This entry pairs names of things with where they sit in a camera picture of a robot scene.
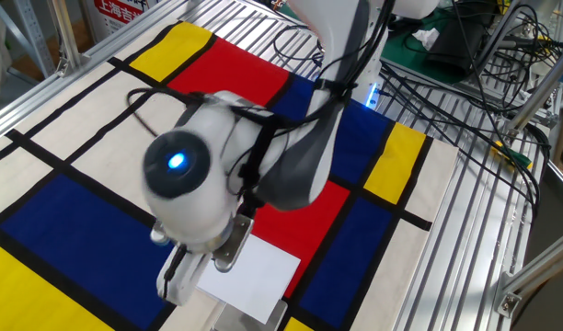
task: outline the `black line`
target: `black line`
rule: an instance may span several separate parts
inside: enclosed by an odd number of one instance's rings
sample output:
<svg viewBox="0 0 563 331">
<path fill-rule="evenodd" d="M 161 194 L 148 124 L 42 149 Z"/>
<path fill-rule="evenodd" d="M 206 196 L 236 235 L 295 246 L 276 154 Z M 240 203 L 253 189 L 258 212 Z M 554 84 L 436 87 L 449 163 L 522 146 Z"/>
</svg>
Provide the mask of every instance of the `black line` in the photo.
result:
<svg viewBox="0 0 563 331">
<path fill-rule="evenodd" d="M 33 126 L 30 130 L 26 132 L 26 136 L 29 138 L 34 137 L 38 132 L 44 129 L 47 125 L 51 124 L 54 120 L 58 119 L 66 110 L 75 106 L 79 101 L 81 101 L 84 97 L 86 97 L 89 93 L 91 93 L 96 88 L 100 87 L 102 84 L 106 83 L 110 80 L 113 76 L 119 73 L 120 70 L 112 69 L 109 73 L 104 74 L 101 78 L 99 78 L 94 84 L 89 86 L 88 88 L 84 89 L 83 91 L 79 92 L 76 96 L 69 99 L 69 101 L 65 102 L 64 105 L 60 106 L 56 109 L 51 115 L 47 116 L 46 119 L 42 120 L 40 123 Z"/>
<path fill-rule="evenodd" d="M 11 205 L 7 206 L 2 212 L 0 212 L 0 224 L 7 220 L 10 216 L 15 214 L 22 208 L 30 199 L 32 199 L 42 188 L 49 184 L 53 179 L 59 175 L 59 172 L 52 170 L 45 177 L 39 180 L 28 192 L 24 193 L 18 200 L 14 201 Z"/>
<path fill-rule="evenodd" d="M 101 86 L 102 84 L 106 83 L 110 80 L 111 77 L 119 73 L 119 69 L 113 69 L 109 73 L 104 74 L 101 78 L 99 78 L 94 84 L 89 86 L 88 88 L 81 91 L 76 96 L 69 99 L 69 101 L 65 102 L 62 106 L 57 108 L 53 113 L 46 117 L 46 119 L 42 120 L 30 130 L 26 132 L 26 136 L 29 138 L 34 137 L 37 133 L 42 131 L 46 126 L 51 124 L 54 120 L 58 119 L 65 111 L 69 110 L 70 108 L 74 107 L 79 101 L 81 101 L 84 97 L 86 97 L 89 93 L 94 91 L 96 88 Z M 12 154 L 17 149 L 17 144 L 11 143 L 6 148 L 0 151 L 0 161 Z"/>
<path fill-rule="evenodd" d="M 111 189 L 106 188 L 102 184 L 98 183 L 95 179 L 75 169 L 69 162 L 63 161 L 62 159 L 58 158 L 56 155 L 42 148 L 40 145 L 33 142 L 28 137 L 22 135 L 20 132 L 12 130 L 6 134 L 6 137 L 17 143 L 20 147 L 24 148 L 27 152 L 37 157 L 48 166 L 52 167 L 54 169 L 53 172 L 56 171 L 57 173 L 62 173 L 63 175 L 69 177 L 77 184 L 88 189 L 107 203 L 131 216 L 133 219 L 139 221 L 149 228 L 153 227 L 153 224 L 155 223 L 155 217 L 153 215 L 139 208 L 129 200 L 126 200 Z M 23 196 L 22 198 L 20 198 L 20 200 L 17 200 L 16 202 L 14 202 L 14 204 L 8 207 L 5 212 L 0 213 L 0 223 L 4 222 L 9 216 L 13 214 L 13 212 L 17 211 L 26 202 L 28 202 L 29 198 L 31 198 L 35 194 L 35 192 L 37 192 L 45 184 L 46 183 L 44 179 L 42 179 L 41 181 L 39 181 L 39 183 L 37 183 L 37 185 L 35 185 L 35 187 L 38 186 L 37 188 L 33 187 L 31 190 L 29 190 L 28 193 L 25 194 L 25 199 L 23 199 Z"/>
<path fill-rule="evenodd" d="M 35 253 L 24 247 L 12 236 L 0 229 L 0 247 L 21 264 L 48 281 L 53 287 L 84 307 L 95 317 L 115 330 L 140 330 L 128 319 L 118 314 L 90 292 L 79 286 L 63 273 L 49 265 Z"/>
<path fill-rule="evenodd" d="M 306 309 L 300 307 L 300 305 L 298 305 L 298 304 L 292 305 L 292 306 L 290 304 L 288 304 L 288 311 L 290 310 L 290 307 L 292 307 L 292 313 L 291 314 L 288 314 L 288 312 L 285 313 L 285 315 L 281 319 L 280 326 L 278 327 L 278 330 L 283 330 L 287 326 L 291 317 L 300 321 L 300 323 L 310 327 L 311 329 L 313 329 L 315 331 L 326 331 L 326 330 L 334 330 L 335 329 L 335 327 L 333 327 L 329 323 L 325 322 L 320 317 L 315 316 L 313 314 L 310 314 L 310 312 L 308 312 Z"/>
<path fill-rule="evenodd" d="M 134 60 L 136 60 L 139 56 L 141 56 L 144 52 L 152 49 L 154 46 L 156 46 L 159 42 L 161 42 L 166 36 L 167 34 L 171 31 L 172 28 L 174 28 L 175 26 L 181 24 L 183 22 L 176 22 L 173 23 L 167 27 L 165 27 L 164 29 L 161 30 L 161 32 L 159 32 L 156 37 L 149 42 L 146 46 L 142 47 L 140 50 L 138 50 L 137 52 L 131 54 L 129 57 L 127 57 L 124 62 L 127 64 L 131 64 Z"/>
<path fill-rule="evenodd" d="M 400 199 L 398 199 L 398 207 L 404 210 L 407 206 L 408 200 L 410 200 L 410 196 L 412 195 L 412 191 L 417 186 L 417 181 L 419 180 L 420 170 L 427 159 L 427 154 L 431 149 L 432 145 L 432 138 L 429 136 L 425 137 L 425 140 L 422 142 L 422 146 L 420 147 L 419 154 L 417 155 L 417 160 L 414 162 L 412 166 L 412 170 L 410 171 L 410 177 L 408 178 L 408 182 L 404 189 L 402 190 L 402 194 L 400 195 Z"/>
<path fill-rule="evenodd" d="M 166 304 L 167 305 L 165 306 L 165 308 L 163 308 L 161 312 L 159 312 L 159 314 L 155 317 L 149 327 L 146 328 L 146 331 L 158 331 L 161 326 L 163 326 L 165 321 L 169 318 L 171 313 L 173 313 L 176 305 L 171 302 L 166 302 Z"/>
<path fill-rule="evenodd" d="M 380 262 L 382 261 L 382 257 L 384 257 L 385 250 L 388 248 L 388 245 L 390 245 L 390 241 L 392 240 L 394 231 L 398 227 L 399 221 L 400 218 L 397 214 L 392 215 L 392 219 L 390 220 L 390 223 L 384 231 L 382 241 L 373 254 L 372 261 L 367 267 L 365 275 L 363 275 L 362 281 L 359 284 L 359 288 L 357 289 L 355 296 L 353 296 L 353 299 L 351 300 L 351 305 L 349 306 L 348 311 L 345 313 L 343 323 L 341 324 L 339 330 L 348 331 L 353 325 L 353 321 L 355 321 L 355 317 L 357 317 L 357 313 L 362 307 L 365 295 L 372 285 L 373 277 L 375 277 L 375 272 L 380 266 Z"/>
<path fill-rule="evenodd" d="M 99 143 L 104 136 L 118 127 L 122 122 L 128 119 L 140 106 L 142 106 L 152 94 L 145 93 L 137 98 L 128 108 L 126 108 L 117 118 L 112 120 L 110 123 L 101 127 L 93 137 L 89 138 L 84 144 L 82 144 L 77 150 L 75 150 L 71 155 L 66 158 L 68 164 L 72 164 L 79 157 L 83 156 L 91 147 L 96 143 Z"/>
<path fill-rule="evenodd" d="M 15 143 L 11 143 L 8 146 L 6 146 L 4 149 L 0 151 L 0 161 L 6 158 L 6 156 L 12 154 L 14 151 L 16 151 L 16 149 L 17 149 L 17 145 Z"/>
<path fill-rule="evenodd" d="M 218 36 L 212 34 L 212 36 L 210 36 L 210 38 L 208 39 L 208 42 L 206 42 L 206 44 L 202 48 L 191 55 L 188 60 L 186 60 L 178 67 L 178 69 L 176 69 L 173 73 L 169 74 L 169 76 L 165 77 L 165 79 L 161 81 L 161 86 L 166 86 L 167 84 L 169 84 L 172 80 L 179 76 L 179 74 L 186 70 L 192 63 L 200 59 L 200 57 L 205 54 L 217 40 Z"/>
<path fill-rule="evenodd" d="M 148 74 L 143 73 L 140 70 L 136 70 L 132 68 L 130 65 L 120 61 L 119 59 L 112 57 L 108 60 L 108 63 L 113 65 L 116 69 L 122 70 L 126 74 L 131 74 L 134 77 L 140 79 L 145 84 L 149 85 L 150 87 L 159 87 L 160 84 L 154 78 L 149 76 Z"/>
<path fill-rule="evenodd" d="M 320 267 L 320 264 L 322 263 L 325 256 L 327 255 L 328 250 L 330 249 L 331 245 L 335 241 L 337 234 L 339 234 L 340 228 L 345 223 L 345 220 L 347 220 L 347 216 L 349 215 L 349 212 L 351 211 L 351 208 L 355 204 L 357 198 L 358 197 L 355 193 L 351 192 L 349 194 L 349 196 L 345 199 L 345 203 L 343 203 L 343 206 L 341 207 L 339 213 L 337 214 L 335 221 L 328 228 L 327 234 L 325 234 L 325 237 L 323 238 L 322 242 L 318 246 L 318 249 L 316 250 L 315 254 L 312 256 L 312 259 L 310 260 L 308 267 L 304 271 L 304 274 L 300 278 L 300 281 L 298 282 L 295 289 L 293 290 L 292 297 L 287 301 L 288 311 L 286 312 L 284 318 L 282 319 L 282 323 L 279 327 L 280 330 L 283 330 L 283 328 L 288 323 L 290 317 L 292 316 L 297 317 L 296 316 L 297 314 L 300 315 L 300 317 L 298 318 L 300 322 L 305 324 L 309 323 L 310 325 L 308 326 L 316 331 L 332 329 L 325 327 L 328 325 L 322 322 L 322 320 L 315 318 L 312 314 L 310 313 L 305 314 L 304 309 L 300 307 L 300 301 L 304 297 L 306 290 L 308 290 L 308 287 L 310 286 L 310 282 L 314 278 L 316 272 L 318 271 L 318 267 Z M 306 318 L 304 321 L 303 319 L 307 315 L 310 315 L 311 317 Z"/>
<path fill-rule="evenodd" d="M 285 80 L 281 88 L 273 95 L 273 97 L 265 104 L 265 108 L 271 109 L 275 106 L 278 101 L 282 99 L 283 96 L 288 92 L 295 79 L 294 74 L 288 72 L 288 79 Z"/>
<path fill-rule="evenodd" d="M 382 154 L 384 154 L 385 145 L 387 144 L 388 138 L 390 137 L 390 134 L 392 134 L 392 130 L 394 129 L 395 125 L 396 123 L 391 120 L 386 125 L 382 139 L 380 140 L 380 147 L 377 149 L 377 151 L 375 151 L 372 159 L 363 170 L 362 176 L 359 178 L 359 182 L 357 183 L 358 188 L 363 188 L 365 186 L 365 182 L 367 181 L 367 178 L 369 178 L 369 176 L 372 174 L 372 171 L 375 168 L 375 164 L 377 164 L 377 160 L 379 160 Z"/>
<path fill-rule="evenodd" d="M 412 213 L 405 211 L 408 200 L 410 199 L 410 195 L 417 185 L 420 170 L 422 169 L 425 159 L 427 158 L 427 154 L 431 149 L 431 144 L 432 138 L 425 137 L 425 140 L 422 142 L 422 146 L 420 147 L 419 154 L 417 155 L 417 159 L 415 160 L 414 166 L 412 166 L 408 182 L 404 187 L 402 194 L 400 195 L 400 199 L 398 199 L 398 204 L 393 208 L 393 214 L 392 219 L 390 220 L 390 224 L 388 224 L 387 228 L 385 229 L 382 241 L 377 247 L 373 255 L 373 259 L 370 262 L 367 271 L 365 272 L 365 275 L 363 276 L 363 279 L 359 285 L 357 293 L 351 301 L 351 305 L 349 306 L 348 312 L 345 314 L 345 318 L 343 319 L 340 330 L 349 330 L 353 324 L 353 321 L 355 321 L 357 313 L 359 312 L 363 300 L 365 299 L 365 295 L 367 295 L 367 291 L 372 285 L 373 277 L 375 277 L 375 272 L 380 267 L 384 253 L 390 245 L 390 241 L 392 240 L 392 236 L 394 235 L 394 232 L 398 227 L 400 220 L 407 221 L 425 231 L 429 231 L 431 228 L 430 222 L 427 222 L 420 217 L 417 217 Z M 372 199 L 375 202 L 380 202 L 374 198 L 376 196 L 373 193 L 368 192 L 369 194 L 366 194 L 366 192 L 367 190 L 365 189 L 362 191 L 362 193 L 366 195 L 366 199 Z"/>
</svg>

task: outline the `blue led light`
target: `blue led light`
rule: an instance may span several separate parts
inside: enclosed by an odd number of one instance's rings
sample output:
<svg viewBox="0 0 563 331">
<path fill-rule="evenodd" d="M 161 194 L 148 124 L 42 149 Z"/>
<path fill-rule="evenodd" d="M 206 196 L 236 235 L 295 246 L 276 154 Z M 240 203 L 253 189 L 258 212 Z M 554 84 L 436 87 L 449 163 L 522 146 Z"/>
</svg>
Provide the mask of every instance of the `blue led light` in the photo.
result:
<svg viewBox="0 0 563 331">
<path fill-rule="evenodd" d="M 186 163 L 186 155 L 184 155 L 183 153 L 177 153 L 171 156 L 167 165 L 171 169 L 178 169 L 184 167 Z"/>
<path fill-rule="evenodd" d="M 373 86 L 370 89 L 370 94 L 367 96 L 367 101 L 365 101 L 365 107 L 367 108 L 372 107 L 373 94 L 375 93 L 376 88 L 377 88 L 377 83 L 373 83 Z"/>
</svg>

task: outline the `mondrian-style mat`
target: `mondrian-style mat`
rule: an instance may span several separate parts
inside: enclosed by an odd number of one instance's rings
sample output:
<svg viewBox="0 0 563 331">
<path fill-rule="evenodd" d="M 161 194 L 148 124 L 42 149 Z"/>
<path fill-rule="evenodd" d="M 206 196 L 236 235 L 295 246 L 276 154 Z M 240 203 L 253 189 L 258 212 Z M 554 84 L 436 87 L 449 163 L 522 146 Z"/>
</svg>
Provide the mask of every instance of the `mondrian-style mat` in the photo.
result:
<svg viewBox="0 0 563 331">
<path fill-rule="evenodd" d="M 0 139 L 0 330 L 206 327 L 214 299 L 194 293 L 175 309 L 156 296 L 170 247 L 148 238 L 140 166 L 153 137 L 125 96 L 146 86 L 229 90 L 299 119 L 312 82 L 189 23 L 141 40 Z M 183 111 L 166 96 L 138 110 L 156 131 Z M 301 259 L 281 330 L 391 329 L 456 154 L 350 103 L 320 197 L 256 217 L 253 234 Z"/>
</svg>

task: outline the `blue rectangle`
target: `blue rectangle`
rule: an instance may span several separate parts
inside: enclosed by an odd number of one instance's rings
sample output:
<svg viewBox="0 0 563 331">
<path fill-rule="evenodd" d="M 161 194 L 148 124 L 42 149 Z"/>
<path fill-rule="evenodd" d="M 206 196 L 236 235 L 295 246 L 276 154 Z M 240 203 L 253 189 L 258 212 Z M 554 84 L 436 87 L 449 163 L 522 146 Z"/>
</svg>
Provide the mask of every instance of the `blue rectangle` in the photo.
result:
<svg viewBox="0 0 563 331">
<path fill-rule="evenodd" d="M 154 245 L 148 227 L 65 176 L 1 227 L 142 329 L 165 306 L 155 279 L 171 247 Z"/>
<path fill-rule="evenodd" d="M 388 211 L 357 199 L 300 306 L 339 328 L 391 219 Z"/>
<path fill-rule="evenodd" d="M 389 123 L 389 119 L 352 100 L 340 120 L 330 172 L 357 184 Z"/>
<path fill-rule="evenodd" d="M 290 75 L 290 86 L 270 110 L 292 120 L 301 120 L 308 111 L 314 84 L 297 74 Z"/>
<path fill-rule="evenodd" d="M 292 120 L 302 119 L 308 111 L 313 86 L 313 82 L 293 74 L 292 84 L 271 111 Z M 352 100 L 340 120 L 330 172 L 357 184 L 380 147 L 390 122 Z"/>
</svg>

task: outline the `yellow rectangle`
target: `yellow rectangle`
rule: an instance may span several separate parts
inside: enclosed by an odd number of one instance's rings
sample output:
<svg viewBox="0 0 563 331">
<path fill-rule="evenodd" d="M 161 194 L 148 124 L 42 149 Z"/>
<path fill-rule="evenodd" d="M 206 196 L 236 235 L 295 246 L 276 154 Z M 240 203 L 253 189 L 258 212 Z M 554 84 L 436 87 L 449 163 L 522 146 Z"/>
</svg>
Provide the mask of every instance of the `yellow rectangle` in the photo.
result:
<svg viewBox="0 0 563 331">
<path fill-rule="evenodd" d="M 290 317 L 288 325 L 285 326 L 283 331 L 313 331 L 310 327 L 303 325 L 297 319 Z"/>
<path fill-rule="evenodd" d="M 211 36 L 210 31 L 193 24 L 177 24 L 163 40 L 136 58 L 131 67 L 161 82 L 201 50 Z"/>
<path fill-rule="evenodd" d="M 373 167 L 364 188 L 397 204 L 419 156 L 425 135 L 396 123 L 385 144 L 384 153 Z"/>
<path fill-rule="evenodd" d="M 111 330 L 0 247 L 0 331 Z"/>
</svg>

